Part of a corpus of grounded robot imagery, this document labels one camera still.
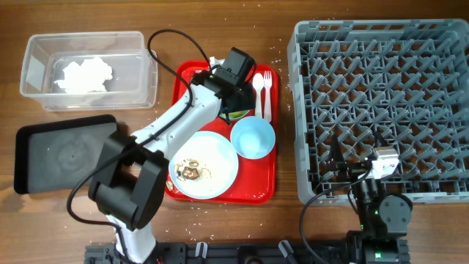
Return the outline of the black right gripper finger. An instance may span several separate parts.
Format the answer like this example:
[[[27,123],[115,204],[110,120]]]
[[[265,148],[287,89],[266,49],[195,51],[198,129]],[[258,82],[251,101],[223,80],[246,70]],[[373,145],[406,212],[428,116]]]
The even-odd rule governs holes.
[[[329,161],[331,163],[344,163],[344,156],[342,155],[340,143],[336,135],[332,136],[332,142],[329,151]]]
[[[387,147],[387,141],[382,137],[381,133],[378,130],[374,131],[374,147]]]

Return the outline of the mint green bowl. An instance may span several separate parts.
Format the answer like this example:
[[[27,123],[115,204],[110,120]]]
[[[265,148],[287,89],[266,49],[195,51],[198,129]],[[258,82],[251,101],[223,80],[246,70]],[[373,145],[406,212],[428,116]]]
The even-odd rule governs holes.
[[[249,110],[244,110],[244,111],[230,112],[228,114],[222,113],[222,114],[219,114],[218,116],[222,120],[225,120],[225,121],[227,121],[227,120],[234,121],[234,120],[239,120],[239,119],[243,118],[248,113],[249,113]]]

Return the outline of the light blue bowl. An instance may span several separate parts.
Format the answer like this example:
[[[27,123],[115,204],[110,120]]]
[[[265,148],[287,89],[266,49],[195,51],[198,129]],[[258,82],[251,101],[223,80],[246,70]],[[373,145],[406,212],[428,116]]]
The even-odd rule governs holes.
[[[249,116],[237,121],[231,132],[230,142],[237,153],[256,160],[267,156],[276,145],[273,126],[261,117]]]

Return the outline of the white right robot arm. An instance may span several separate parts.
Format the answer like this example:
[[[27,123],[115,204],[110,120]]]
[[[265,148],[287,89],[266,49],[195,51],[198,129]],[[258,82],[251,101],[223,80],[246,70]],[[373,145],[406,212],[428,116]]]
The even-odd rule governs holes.
[[[413,204],[402,194],[388,194],[382,180],[397,171],[399,154],[384,138],[374,135],[372,154],[357,163],[345,161],[337,136],[332,136],[326,161],[329,171],[344,172],[353,182],[360,231],[349,231],[341,260],[345,263],[409,263],[407,226]]]

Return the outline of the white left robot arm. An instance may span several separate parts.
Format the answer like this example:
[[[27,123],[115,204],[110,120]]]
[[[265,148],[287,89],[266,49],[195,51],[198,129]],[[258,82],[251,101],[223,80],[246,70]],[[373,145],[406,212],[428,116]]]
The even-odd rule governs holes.
[[[194,74],[186,93],[156,121],[132,136],[115,132],[105,140],[88,196],[116,232],[118,263],[156,260],[151,221],[163,201],[170,160],[220,115],[254,107],[255,71],[254,59],[232,48],[222,64]]]

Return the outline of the grey dishwasher rack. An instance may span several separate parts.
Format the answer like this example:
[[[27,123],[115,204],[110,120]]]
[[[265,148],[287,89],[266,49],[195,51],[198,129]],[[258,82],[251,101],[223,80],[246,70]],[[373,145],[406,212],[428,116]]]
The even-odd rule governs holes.
[[[301,21],[287,46],[298,198],[347,202],[325,165],[332,138],[362,161],[379,133],[399,155],[383,181],[417,203],[468,201],[468,23]]]

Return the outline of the white plastic spoon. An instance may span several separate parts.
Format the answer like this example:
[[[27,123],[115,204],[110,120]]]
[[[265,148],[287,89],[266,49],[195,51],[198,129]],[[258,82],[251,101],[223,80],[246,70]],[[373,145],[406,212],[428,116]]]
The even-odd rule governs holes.
[[[256,93],[256,105],[255,105],[255,116],[262,118],[262,98],[261,93],[264,88],[264,79],[261,73],[254,75],[252,86]]]

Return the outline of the white plastic fork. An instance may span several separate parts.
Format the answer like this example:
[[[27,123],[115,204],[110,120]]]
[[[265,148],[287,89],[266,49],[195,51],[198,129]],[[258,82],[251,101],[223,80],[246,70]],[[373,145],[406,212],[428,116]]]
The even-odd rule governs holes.
[[[272,109],[271,109],[271,98],[270,90],[273,84],[272,72],[267,70],[264,73],[264,88],[265,88],[265,105],[264,105],[264,119],[267,122],[272,121]]]

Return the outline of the light blue plate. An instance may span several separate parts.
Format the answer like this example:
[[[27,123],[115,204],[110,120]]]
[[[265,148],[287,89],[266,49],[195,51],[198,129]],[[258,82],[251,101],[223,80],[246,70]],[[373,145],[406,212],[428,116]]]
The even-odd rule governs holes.
[[[209,180],[181,182],[174,165],[186,158],[201,160],[212,173]],[[199,131],[184,143],[169,163],[169,178],[174,188],[193,199],[212,199],[226,192],[237,177],[239,160],[231,142],[212,131]]]

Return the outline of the food scrap on tray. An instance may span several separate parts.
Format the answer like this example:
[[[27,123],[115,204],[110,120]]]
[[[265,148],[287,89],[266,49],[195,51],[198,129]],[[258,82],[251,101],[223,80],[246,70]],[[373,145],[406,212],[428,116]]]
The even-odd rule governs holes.
[[[167,180],[167,181],[166,181],[166,187],[167,187],[168,190],[173,191],[173,189],[174,189],[174,184],[173,184],[173,182]]]

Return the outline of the clear plastic bin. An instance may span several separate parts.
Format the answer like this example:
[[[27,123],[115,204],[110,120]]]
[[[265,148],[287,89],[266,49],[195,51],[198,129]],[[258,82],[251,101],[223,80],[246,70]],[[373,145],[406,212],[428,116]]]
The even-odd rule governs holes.
[[[157,84],[141,32],[36,34],[26,47],[20,93],[47,111],[146,109],[155,104]]]

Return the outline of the crumpled white napkin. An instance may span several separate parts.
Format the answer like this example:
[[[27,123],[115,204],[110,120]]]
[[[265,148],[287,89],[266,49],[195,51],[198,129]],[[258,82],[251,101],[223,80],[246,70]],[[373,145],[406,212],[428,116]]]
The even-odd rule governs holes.
[[[113,78],[112,67],[97,56],[85,59],[81,65],[71,62],[63,73],[64,78],[54,83],[68,94],[106,92],[104,82]]]

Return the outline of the black tray bin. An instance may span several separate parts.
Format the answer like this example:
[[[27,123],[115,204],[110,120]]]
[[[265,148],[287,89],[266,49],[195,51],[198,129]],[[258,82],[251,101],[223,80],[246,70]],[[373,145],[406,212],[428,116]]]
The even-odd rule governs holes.
[[[20,128],[15,138],[15,192],[74,187],[96,167],[104,141],[117,130],[110,114]]]

